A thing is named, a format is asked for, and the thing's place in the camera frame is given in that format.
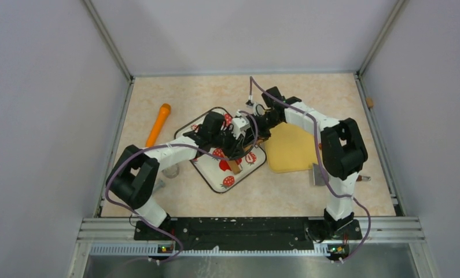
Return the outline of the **red dough disc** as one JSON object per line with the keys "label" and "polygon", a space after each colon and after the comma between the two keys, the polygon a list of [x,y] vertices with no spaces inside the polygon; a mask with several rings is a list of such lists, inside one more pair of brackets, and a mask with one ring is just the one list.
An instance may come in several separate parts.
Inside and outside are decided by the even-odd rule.
{"label": "red dough disc", "polygon": [[242,159],[230,160],[230,161],[221,160],[219,162],[219,168],[222,171],[231,170],[233,174],[239,174],[242,171],[241,166],[240,166],[241,162],[242,162]]}

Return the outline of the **strawberry print white tray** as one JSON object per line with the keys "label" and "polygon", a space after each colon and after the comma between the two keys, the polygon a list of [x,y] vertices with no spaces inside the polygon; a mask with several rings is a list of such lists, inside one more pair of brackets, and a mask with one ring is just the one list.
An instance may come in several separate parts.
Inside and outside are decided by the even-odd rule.
{"label": "strawberry print white tray", "polygon": [[[231,123],[231,116],[227,110],[222,107],[214,107],[210,111],[218,112],[223,114],[227,120],[227,123]],[[194,130],[197,124],[203,122],[205,114],[203,113],[199,117],[191,120],[190,122],[182,125],[174,134],[174,138],[182,136],[189,130]],[[254,148],[242,159],[240,166],[242,171],[234,175],[231,170],[222,171],[219,168],[219,162],[221,160],[215,159],[208,155],[200,156],[197,159],[191,160],[191,164],[199,173],[201,178],[207,183],[207,185],[216,193],[225,193],[235,185],[238,185],[245,178],[249,177],[258,168],[263,166],[267,160],[267,155],[262,147]]]}

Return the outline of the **wooden double-ended rolling pin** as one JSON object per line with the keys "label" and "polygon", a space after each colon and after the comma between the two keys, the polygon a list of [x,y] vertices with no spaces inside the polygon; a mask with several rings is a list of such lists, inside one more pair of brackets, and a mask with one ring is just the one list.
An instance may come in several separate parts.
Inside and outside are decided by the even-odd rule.
{"label": "wooden double-ended rolling pin", "polygon": [[[253,143],[252,145],[249,145],[244,148],[244,153],[250,152],[254,148],[260,148],[260,145],[263,144],[265,141],[267,141],[267,139],[258,138],[256,143]],[[242,171],[242,167],[240,166],[238,159],[229,160],[227,164],[234,175],[237,175]]]}

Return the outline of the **metal ring cutter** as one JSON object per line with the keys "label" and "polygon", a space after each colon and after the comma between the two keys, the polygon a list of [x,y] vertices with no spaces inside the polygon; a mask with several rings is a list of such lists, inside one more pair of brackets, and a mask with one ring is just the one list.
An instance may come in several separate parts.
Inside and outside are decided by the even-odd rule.
{"label": "metal ring cutter", "polygon": [[165,168],[164,170],[161,171],[163,176],[169,179],[176,178],[179,173],[180,173],[180,168],[178,164],[172,165],[170,167]]}

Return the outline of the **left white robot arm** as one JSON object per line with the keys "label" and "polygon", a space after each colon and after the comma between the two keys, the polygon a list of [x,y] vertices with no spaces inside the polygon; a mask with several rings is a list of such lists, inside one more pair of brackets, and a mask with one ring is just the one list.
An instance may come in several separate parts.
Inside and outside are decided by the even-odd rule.
{"label": "left white robot arm", "polygon": [[227,125],[217,112],[206,114],[202,124],[165,144],[147,148],[128,146],[116,162],[106,182],[106,200],[113,193],[122,206],[138,215],[155,239],[170,232],[167,212],[155,201],[154,183],[159,172],[180,162],[210,155],[210,149],[223,151],[222,160],[237,160],[246,155],[245,148],[256,143],[258,126],[255,117],[243,111]]}

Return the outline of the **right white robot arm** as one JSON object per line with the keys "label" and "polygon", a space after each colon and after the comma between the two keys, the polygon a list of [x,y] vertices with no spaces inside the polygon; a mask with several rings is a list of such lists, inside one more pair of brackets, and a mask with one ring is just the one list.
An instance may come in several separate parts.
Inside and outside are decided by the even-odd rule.
{"label": "right white robot arm", "polygon": [[317,165],[330,192],[323,230],[340,238],[354,219],[355,183],[369,158],[357,122],[326,116],[297,97],[285,98],[277,87],[262,90],[262,99],[267,109],[255,115],[260,140],[273,138],[273,130],[284,123],[313,136]]}

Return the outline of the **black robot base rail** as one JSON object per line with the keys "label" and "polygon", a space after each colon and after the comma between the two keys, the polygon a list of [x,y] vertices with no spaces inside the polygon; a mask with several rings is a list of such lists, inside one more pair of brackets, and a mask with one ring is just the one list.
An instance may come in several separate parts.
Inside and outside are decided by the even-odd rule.
{"label": "black robot base rail", "polygon": [[322,217],[180,217],[165,221],[159,231],[142,221],[134,240],[171,240],[175,236],[185,251],[291,251],[312,250],[319,243],[361,240],[358,220],[333,230]]}

